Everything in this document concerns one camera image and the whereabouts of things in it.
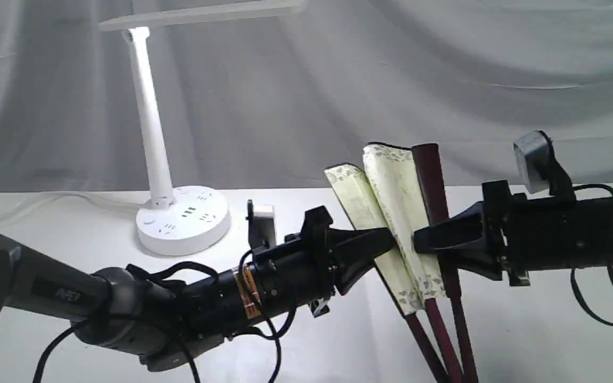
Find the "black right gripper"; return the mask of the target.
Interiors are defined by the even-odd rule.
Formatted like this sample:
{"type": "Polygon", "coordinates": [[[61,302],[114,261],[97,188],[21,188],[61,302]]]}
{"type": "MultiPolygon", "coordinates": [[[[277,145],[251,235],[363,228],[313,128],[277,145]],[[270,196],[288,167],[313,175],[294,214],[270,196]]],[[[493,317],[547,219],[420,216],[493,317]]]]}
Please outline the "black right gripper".
{"type": "Polygon", "coordinates": [[[506,222],[512,207],[513,195],[507,181],[489,181],[482,184],[483,203],[475,203],[447,221],[432,224],[413,233],[413,249],[418,254],[440,251],[438,259],[458,269],[469,271],[493,281],[502,281],[503,272],[511,287],[531,285],[527,271],[512,262],[508,246],[506,222]],[[486,254],[487,235],[491,254],[486,254]]]}

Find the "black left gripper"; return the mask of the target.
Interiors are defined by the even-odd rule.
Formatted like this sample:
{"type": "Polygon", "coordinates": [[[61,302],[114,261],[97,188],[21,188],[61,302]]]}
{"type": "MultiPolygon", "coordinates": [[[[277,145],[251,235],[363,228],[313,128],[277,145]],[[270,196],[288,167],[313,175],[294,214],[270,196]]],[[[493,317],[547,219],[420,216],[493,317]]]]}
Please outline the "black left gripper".
{"type": "Polygon", "coordinates": [[[375,259],[395,247],[389,228],[331,229],[333,218],[324,206],[304,214],[298,233],[260,252],[243,264],[243,305],[249,320],[258,319],[258,305],[275,316],[306,305],[315,318],[330,312],[334,286],[341,296],[375,266],[375,259]],[[337,266],[334,277],[334,262],[337,266]]]}

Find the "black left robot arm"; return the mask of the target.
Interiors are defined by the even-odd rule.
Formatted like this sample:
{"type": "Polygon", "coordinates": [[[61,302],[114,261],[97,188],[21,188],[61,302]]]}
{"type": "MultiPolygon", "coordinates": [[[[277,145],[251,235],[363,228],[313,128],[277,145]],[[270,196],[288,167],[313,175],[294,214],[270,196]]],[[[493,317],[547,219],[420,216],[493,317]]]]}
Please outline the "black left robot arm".
{"type": "Polygon", "coordinates": [[[39,382],[49,354],[65,337],[135,355],[151,372],[167,371],[227,340],[260,336],[261,322],[287,314],[277,341],[296,310],[328,313],[328,300],[347,294],[396,240],[389,228],[340,230],[323,206],[306,211],[300,232],[280,245],[249,250],[233,269],[218,272],[184,261],[160,272],[130,264],[92,274],[0,234],[0,313],[5,307],[70,321],[71,327],[42,354],[39,382]]]}

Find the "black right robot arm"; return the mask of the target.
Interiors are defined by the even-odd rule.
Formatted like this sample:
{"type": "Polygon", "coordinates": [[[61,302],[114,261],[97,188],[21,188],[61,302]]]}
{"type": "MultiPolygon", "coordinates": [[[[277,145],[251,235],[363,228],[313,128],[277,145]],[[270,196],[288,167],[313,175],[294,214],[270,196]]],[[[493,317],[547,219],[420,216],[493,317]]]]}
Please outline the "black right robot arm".
{"type": "Polygon", "coordinates": [[[528,273],[613,264],[613,196],[537,198],[506,181],[482,185],[479,201],[413,234],[418,254],[489,280],[528,286],[528,273]]]}

